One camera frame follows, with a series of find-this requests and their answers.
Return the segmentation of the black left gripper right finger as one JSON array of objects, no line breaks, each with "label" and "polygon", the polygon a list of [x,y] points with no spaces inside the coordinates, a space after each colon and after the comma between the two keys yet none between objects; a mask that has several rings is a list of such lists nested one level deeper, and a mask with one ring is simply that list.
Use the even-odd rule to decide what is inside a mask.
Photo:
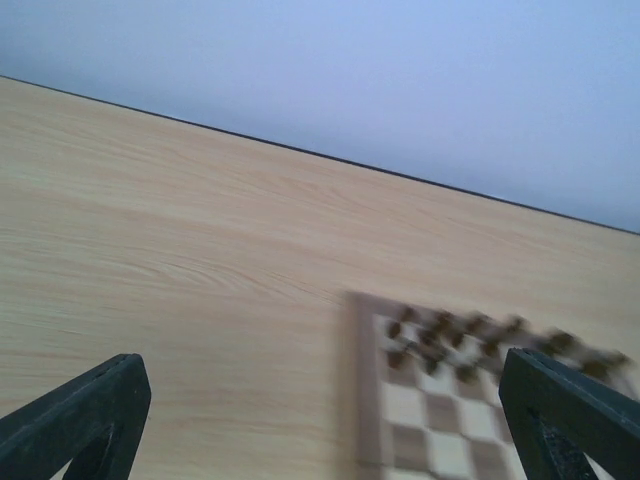
[{"label": "black left gripper right finger", "polygon": [[511,348],[499,384],[505,417],[529,479],[639,477],[639,403],[530,349]]}]

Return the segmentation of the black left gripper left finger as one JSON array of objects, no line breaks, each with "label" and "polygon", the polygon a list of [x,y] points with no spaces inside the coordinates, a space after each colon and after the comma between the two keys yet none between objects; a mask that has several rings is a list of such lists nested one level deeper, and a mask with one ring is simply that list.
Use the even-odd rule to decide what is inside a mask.
[{"label": "black left gripper left finger", "polygon": [[127,479],[150,403],[141,355],[116,355],[1,419],[1,477]]}]

